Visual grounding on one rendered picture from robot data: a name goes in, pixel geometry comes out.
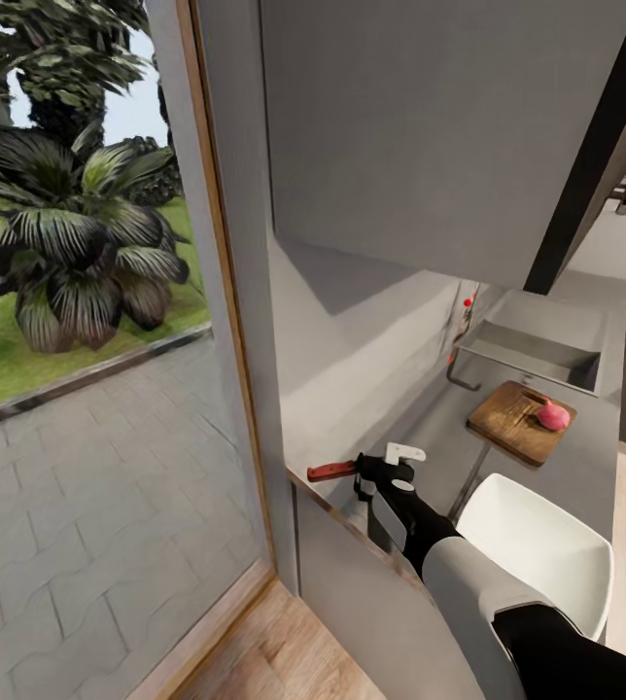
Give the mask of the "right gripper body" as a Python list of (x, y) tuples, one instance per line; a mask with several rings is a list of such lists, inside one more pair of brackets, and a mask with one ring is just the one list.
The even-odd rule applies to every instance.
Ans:
[(414, 470), (408, 464), (399, 463), (398, 466), (386, 464), (382, 458), (373, 456), (364, 456), (364, 466), (361, 469), (361, 478), (373, 481), (377, 485), (377, 480), (381, 474), (387, 472), (395, 472), (400, 476), (405, 476), (409, 481), (412, 480)]

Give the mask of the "bowl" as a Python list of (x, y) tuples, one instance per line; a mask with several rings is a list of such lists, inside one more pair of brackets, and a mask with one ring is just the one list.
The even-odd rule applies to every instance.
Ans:
[(611, 544), (584, 523), (498, 473), (474, 491), (456, 530), (504, 570), (543, 593), (593, 642), (608, 619)]

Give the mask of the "vidalia onion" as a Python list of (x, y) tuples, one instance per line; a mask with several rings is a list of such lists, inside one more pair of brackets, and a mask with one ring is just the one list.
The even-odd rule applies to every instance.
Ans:
[[(543, 426), (546, 426), (546, 428), (552, 428), (552, 430), (556, 430), (556, 432), (560, 432), (560, 430), (564, 430), (564, 426), (568, 426), (568, 422), (570, 422), (570, 416), (571, 415), (569, 412), (566, 412), (564, 408), (560, 408), (560, 406), (558, 406), (558, 404), (554, 404), (554, 402), (544, 401), (544, 406), (540, 407), (540, 423)], [(573, 421), (574, 420), (572, 420), (572, 422)], [(572, 422), (570, 422), (570, 425), (572, 424)], [(569, 427), (570, 426), (568, 426), (568, 428)], [(566, 428), (566, 430), (568, 428)], [(564, 430), (564, 434), (566, 433), (566, 430)], [(562, 436), (564, 434), (562, 434)]]

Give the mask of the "cutting board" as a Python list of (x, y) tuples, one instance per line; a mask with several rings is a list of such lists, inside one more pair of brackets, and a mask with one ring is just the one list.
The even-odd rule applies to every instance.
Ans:
[(508, 380), (467, 420), (467, 425), (506, 450), (513, 452), (535, 468), (542, 466), (554, 450), (564, 430), (556, 432), (540, 423), (540, 407), (544, 401), (558, 404), (570, 413), (570, 422), (577, 411), (519, 382)]

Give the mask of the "parer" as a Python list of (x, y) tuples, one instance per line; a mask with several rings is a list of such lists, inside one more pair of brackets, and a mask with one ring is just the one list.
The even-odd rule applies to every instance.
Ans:
[(342, 473), (351, 473), (358, 470), (356, 463), (357, 461), (352, 461), (351, 459), (346, 463), (328, 464), (316, 469), (308, 468), (307, 476), (309, 479), (318, 479)]

